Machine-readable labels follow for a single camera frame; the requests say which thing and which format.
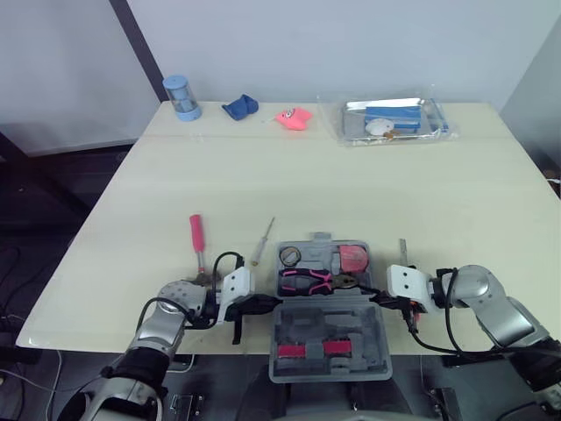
gray wall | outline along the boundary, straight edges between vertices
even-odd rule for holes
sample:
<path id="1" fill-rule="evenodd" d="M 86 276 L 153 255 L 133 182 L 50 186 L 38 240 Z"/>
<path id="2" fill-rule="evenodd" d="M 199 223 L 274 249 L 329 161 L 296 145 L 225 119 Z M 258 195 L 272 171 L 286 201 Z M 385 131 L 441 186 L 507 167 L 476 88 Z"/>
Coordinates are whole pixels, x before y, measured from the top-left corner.
<path id="1" fill-rule="evenodd" d="M 547 167 L 543 153 L 561 166 L 561 19 L 501 113 L 528 154 Z"/>
<path id="2" fill-rule="evenodd" d="M 27 153 L 130 142 L 158 105 L 107 0 L 2 2 L 0 131 Z"/>
<path id="3" fill-rule="evenodd" d="M 313 101 L 436 84 L 501 109 L 559 0 L 129 0 L 162 73 L 201 99 Z"/>

pink pliers handle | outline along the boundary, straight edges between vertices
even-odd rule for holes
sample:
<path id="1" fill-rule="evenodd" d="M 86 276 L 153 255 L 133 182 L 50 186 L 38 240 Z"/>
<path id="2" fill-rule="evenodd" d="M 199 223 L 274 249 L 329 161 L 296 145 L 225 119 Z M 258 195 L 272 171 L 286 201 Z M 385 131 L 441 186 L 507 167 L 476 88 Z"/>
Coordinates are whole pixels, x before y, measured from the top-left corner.
<path id="1" fill-rule="evenodd" d="M 295 296 L 313 296 L 314 294 L 331 294 L 333 288 L 331 287 L 332 275 L 329 270 L 326 269 L 306 269 L 306 268 L 295 268 L 295 269 L 283 269 L 279 272 L 282 277 L 289 276 L 307 276 L 309 278 L 317 279 L 319 282 L 314 282 L 312 285 L 306 289 L 297 289 L 287 285 L 281 285 L 280 288 Z"/>

blue toy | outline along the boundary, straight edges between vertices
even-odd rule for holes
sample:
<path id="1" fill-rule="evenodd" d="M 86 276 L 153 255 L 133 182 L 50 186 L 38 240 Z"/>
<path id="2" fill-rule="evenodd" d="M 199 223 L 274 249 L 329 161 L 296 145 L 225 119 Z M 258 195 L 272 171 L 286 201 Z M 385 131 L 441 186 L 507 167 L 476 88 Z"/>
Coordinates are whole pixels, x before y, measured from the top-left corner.
<path id="1" fill-rule="evenodd" d="M 259 103 L 250 96 L 243 94 L 239 99 L 228 105 L 223 105 L 222 108 L 230 117 L 238 121 L 256 112 L 259 109 Z"/>

white table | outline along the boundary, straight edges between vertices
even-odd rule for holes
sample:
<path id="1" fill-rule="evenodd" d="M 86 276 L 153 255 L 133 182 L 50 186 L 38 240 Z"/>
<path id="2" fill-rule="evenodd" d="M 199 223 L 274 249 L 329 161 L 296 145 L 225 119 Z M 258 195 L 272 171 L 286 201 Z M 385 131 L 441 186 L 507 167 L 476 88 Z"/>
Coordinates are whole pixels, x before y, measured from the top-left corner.
<path id="1" fill-rule="evenodd" d="M 366 241 L 379 282 L 399 261 L 436 268 L 475 263 L 491 269 L 561 338 L 560 205 L 537 168 L 487 104 L 448 104 L 460 138 L 433 145 L 345 148 L 314 112 L 306 132 L 270 118 L 285 103 L 262 103 L 234 122 L 219 103 L 179 121 L 163 103 L 103 192 L 18 337 L 19 346 L 123 352 L 144 302 L 165 283 L 193 276 L 188 216 L 202 213 L 210 268 L 226 250 L 247 258 L 276 216 L 257 289 L 273 293 L 273 255 L 282 240 L 331 232 Z M 224 263 L 223 271 L 231 268 Z M 470 310 L 453 311 L 458 342 L 491 345 Z M 390 352 L 426 353 L 398 311 L 385 310 Z M 269 316 L 193 332 L 181 353 L 268 353 Z M 421 337 L 450 346 L 444 319 L 423 316 Z"/>

plastic bag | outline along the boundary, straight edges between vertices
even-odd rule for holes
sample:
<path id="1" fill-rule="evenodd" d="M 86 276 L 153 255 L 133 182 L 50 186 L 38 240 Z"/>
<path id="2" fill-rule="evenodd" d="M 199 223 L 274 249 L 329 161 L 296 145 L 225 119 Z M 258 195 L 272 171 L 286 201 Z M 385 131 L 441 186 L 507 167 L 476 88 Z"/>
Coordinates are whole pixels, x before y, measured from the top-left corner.
<path id="1" fill-rule="evenodd" d="M 457 133 L 431 93 L 390 98 L 323 94 L 317 102 L 323 122 L 345 146 L 430 143 Z"/>

